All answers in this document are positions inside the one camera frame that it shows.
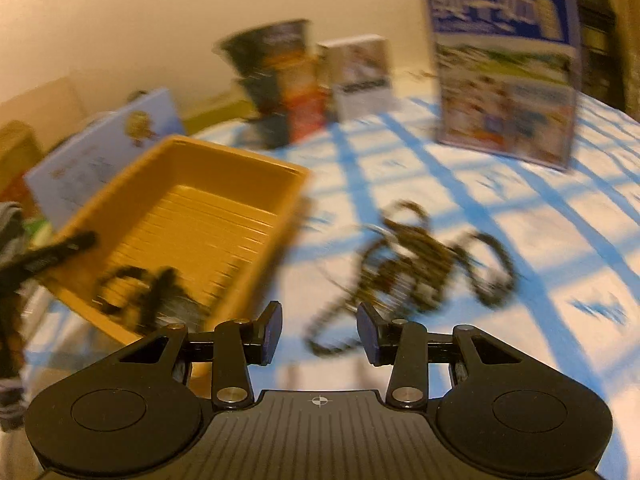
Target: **blue book cover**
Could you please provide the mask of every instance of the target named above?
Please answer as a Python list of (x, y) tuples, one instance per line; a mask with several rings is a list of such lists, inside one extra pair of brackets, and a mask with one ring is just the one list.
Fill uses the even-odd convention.
[(161, 88), (71, 137), (29, 171), (25, 181), (58, 230), (146, 150), (167, 136), (184, 133), (171, 94)]
[(426, 0), (446, 144), (569, 165), (580, 88), (576, 0)]

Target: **book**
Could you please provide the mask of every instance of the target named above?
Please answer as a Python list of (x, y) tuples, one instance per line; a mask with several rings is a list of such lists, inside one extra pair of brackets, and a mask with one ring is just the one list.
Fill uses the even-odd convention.
[(426, 0), (436, 140), (565, 169), (580, 88), (576, 0)]
[(397, 109), (386, 39), (375, 34), (318, 44), (324, 81), (339, 121)]
[(121, 170), (163, 138), (184, 134), (167, 89), (158, 89), (91, 124), (25, 176), (42, 213), (59, 230)]

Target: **plastic tray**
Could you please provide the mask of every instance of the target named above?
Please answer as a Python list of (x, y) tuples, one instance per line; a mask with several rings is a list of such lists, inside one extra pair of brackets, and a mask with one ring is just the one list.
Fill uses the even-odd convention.
[[(59, 237), (95, 230), (98, 246), (43, 278), (63, 303), (123, 344), (140, 338), (94, 307), (96, 279), (114, 267), (175, 267), (204, 330), (244, 317), (299, 216), (309, 171), (253, 153), (169, 137), (105, 186)], [(126, 284), (108, 293), (122, 296)]]

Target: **magazine cover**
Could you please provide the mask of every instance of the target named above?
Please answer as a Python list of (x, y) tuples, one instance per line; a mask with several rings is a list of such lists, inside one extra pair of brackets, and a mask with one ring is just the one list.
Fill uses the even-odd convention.
[(446, 144), (568, 167), (580, 88), (576, 0), (427, 0)]
[(319, 43), (339, 121), (396, 110), (386, 39), (375, 34)]

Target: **table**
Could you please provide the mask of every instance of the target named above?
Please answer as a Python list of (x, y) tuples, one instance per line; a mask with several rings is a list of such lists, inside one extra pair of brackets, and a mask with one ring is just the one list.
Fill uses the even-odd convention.
[[(349, 272), (354, 225), (379, 223), (398, 198), (424, 206), (436, 238), (481, 230), (501, 240), (520, 274), (516, 297), (491, 311), (459, 276), (443, 309), (419, 320), (432, 332), (474, 324), (605, 399), (615, 427), (598, 471), (640, 478), (640, 124), (582, 96), (572, 170), (560, 173), (433, 143), (433, 98), (401, 101), (398, 112), (332, 124), (297, 146), (271, 152), (313, 170), (312, 211), (266, 300), (284, 306), (274, 363), (251, 367), (254, 389), (378, 388), (388, 367), (363, 351), (333, 359), (304, 346), (305, 328), (340, 291), (318, 268)], [(241, 125), (201, 136), (233, 144)], [(353, 331), (353, 321), (332, 335)], [(32, 339), (24, 379), (32, 393), (117, 348), (59, 303)], [(430, 365), (430, 397), (449, 389), (444, 365)]]

